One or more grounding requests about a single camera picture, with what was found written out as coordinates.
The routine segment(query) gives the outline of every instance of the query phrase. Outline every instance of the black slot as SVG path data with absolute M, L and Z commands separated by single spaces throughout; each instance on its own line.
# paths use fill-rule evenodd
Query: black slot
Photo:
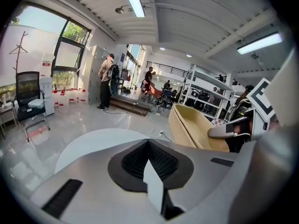
M 228 167 L 231 167 L 234 164 L 234 161 L 226 160 L 226 159 L 220 159 L 220 158 L 212 158 L 210 161 L 221 164 L 221 165 L 224 165 L 224 166 L 228 166 Z
M 42 209 L 51 216 L 59 219 L 82 184 L 79 180 L 69 179 Z

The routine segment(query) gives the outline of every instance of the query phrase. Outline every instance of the wooden step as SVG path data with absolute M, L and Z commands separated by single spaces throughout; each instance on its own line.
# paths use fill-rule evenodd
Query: wooden step
M 131 113 L 135 113 L 138 115 L 141 115 L 140 114 L 140 112 L 141 112 L 143 116 L 145 116 L 147 114 L 147 112 L 149 110 L 148 108 L 145 108 L 145 107 L 139 106 L 139 105 L 135 105 L 135 108 L 134 108 L 133 103 L 134 102 L 115 99 L 115 98 L 111 98 L 111 100 L 110 100 L 110 105 L 120 108 L 122 110 L 131 112 Z

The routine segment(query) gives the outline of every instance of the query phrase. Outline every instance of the white table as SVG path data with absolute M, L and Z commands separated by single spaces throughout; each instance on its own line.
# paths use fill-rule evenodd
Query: white table
M 118 128 L 99 129 L 83 134 L 71 142 L 61 153 L 56 163 L 55 173 L 86 154 L 142 139 L 148 139 L 148 136 L 132 130 Z M 148 185 L 149 200 L 160 211 L 164 187 L 150 161 L 145 166 L 143 181 Z

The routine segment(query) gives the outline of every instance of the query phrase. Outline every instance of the man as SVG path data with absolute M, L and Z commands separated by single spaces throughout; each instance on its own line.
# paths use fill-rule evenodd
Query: man
M 99 72 L 100 78 L 102 79 L 101 88 L 100 88 L 100 97 L 101 104 L 97 107 L 100 110 L 109 109 L 110 106 L 110 89 L 109 89 L 109 81 L 111 76 L 108 75 L 111 66 L 113 65 L 114 55 L 110 53 L 107 57 L 107 60 L 103 62 L 101 65 L 101 69 Z
M 168 89 L 168 87 L 170 87 L 170 80 L 168 80 L 165 84 L 164 84 L 164 87 L 163 89 Z
M 144 81 L 143 81 L 143 87 L 141 89 L 141 97 L 142 98 L 146 97 L 146 95 L 150 91 L 150 85 L 153 85 L 151 80 L 152 80 L 153 75 L 155 73 L 153 72 L 153 74 L 152 74 L 152 71 L 153 71 L 153 68 L 149 67 L 149 71 L 145 73 L 145 77 L 144 77 Z

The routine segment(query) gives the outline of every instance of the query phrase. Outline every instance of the black mesh chair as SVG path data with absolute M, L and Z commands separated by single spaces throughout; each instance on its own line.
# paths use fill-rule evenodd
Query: black mesh chair
M 16 74 L 16 90 L 15 90 L 15 100 L 17 100 L 19 108 L 17 112 L 17 119 L 20 123 L 20 126 L 22 128 L 22 131 L 24 132 L 24 135 L 27 138 L 27 141 L 29 142 L 29 136 L 27 133 L 27 129 L 30 127 L 37 125 L 39 123 L 45 122 L 47 128 L 50 130 L 46 108 L 43 107 L 41 109 L 36 108 L 29 108 L 28 103 L 34 99 L 40 99 L 41 94 L 43 96 L 43 102 L 45 102 L 45 94 L 43 90 L 39 88 L 39 72 L 37 71 L 26 71 Z M 31 117 L 34 117 L 38 114 L 44 114 L 46 120 L 42 119 L 38 122 L 35 122 L 33 124 L 30 124 L 25 127 L 24 123 L 22 121 L 29 119 Z

